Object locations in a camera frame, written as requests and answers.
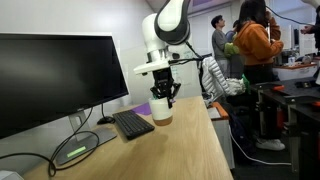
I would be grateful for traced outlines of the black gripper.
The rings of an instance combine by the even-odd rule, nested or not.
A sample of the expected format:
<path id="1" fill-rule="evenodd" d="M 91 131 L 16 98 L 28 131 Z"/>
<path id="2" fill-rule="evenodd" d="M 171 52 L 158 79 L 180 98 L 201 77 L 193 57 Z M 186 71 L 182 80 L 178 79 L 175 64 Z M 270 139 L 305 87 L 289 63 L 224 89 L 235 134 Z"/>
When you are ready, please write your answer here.
<path id="1" fill-rule="evenodd" d="M 154 86 L 150 88 L 154 100 L 166 97 L 168 108 L 172 108 L 174 97 L 178 93 L 181 84 L 175 83 L 170 68 L 153 71 Z"/>

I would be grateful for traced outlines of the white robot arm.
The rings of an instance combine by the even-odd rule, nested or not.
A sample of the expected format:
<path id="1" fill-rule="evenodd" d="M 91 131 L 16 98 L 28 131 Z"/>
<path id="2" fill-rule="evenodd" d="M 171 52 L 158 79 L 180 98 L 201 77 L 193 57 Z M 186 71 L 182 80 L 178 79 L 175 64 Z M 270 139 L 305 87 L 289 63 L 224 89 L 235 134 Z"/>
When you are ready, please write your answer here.
<path id="1" fill-rule="evenodd" d="M 147 16 L 142 22 L 144 43 L 147 49 L 148 61 L 134 69 L 136 75 L 153 74 L 154 86 L 150 88 L 157 99 L 165 99 L 168 108 L 177 95 L 181 84 L 175 83 L 171 66 L 185 64 L 189 61 L 202 61 L 203 57 L 195 53 L 195 58 L 176 59 L 170 57 L 169 45 L 185 43 L 189 48 L 190 24 L 188 7 L 191 0 L 166 0 L 157 13 Z"/>

